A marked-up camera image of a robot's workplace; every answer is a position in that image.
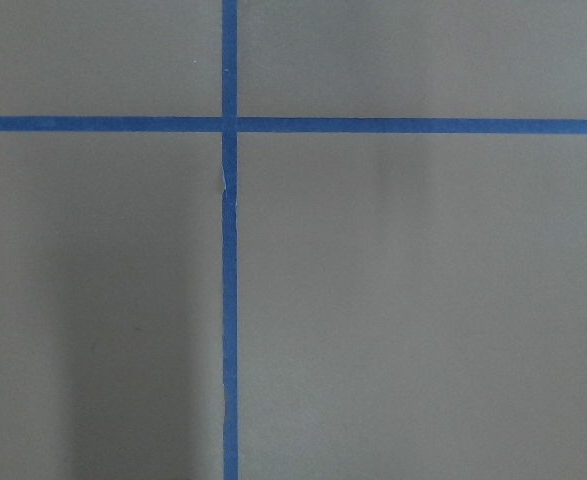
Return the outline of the blue tape line horizontal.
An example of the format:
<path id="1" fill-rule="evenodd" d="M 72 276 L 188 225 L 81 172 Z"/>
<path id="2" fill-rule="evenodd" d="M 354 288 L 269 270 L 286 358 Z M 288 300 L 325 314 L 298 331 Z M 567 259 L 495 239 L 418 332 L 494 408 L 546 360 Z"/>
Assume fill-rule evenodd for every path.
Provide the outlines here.
<path id="1" fill-rule="evenodd" d="M 587 119 L 0 116 L 0 132 L 587 135 Z"/>

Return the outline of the blue tape line vertical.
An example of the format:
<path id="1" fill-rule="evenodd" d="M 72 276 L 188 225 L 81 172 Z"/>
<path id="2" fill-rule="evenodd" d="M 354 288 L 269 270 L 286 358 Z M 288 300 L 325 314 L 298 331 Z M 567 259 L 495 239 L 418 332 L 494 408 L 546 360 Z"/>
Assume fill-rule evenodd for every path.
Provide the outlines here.
<path id="1" fill-rule="evenodd" d="M 223 477 L 239 477 L 237 367 L 237 3 L 222 2 Z"/>

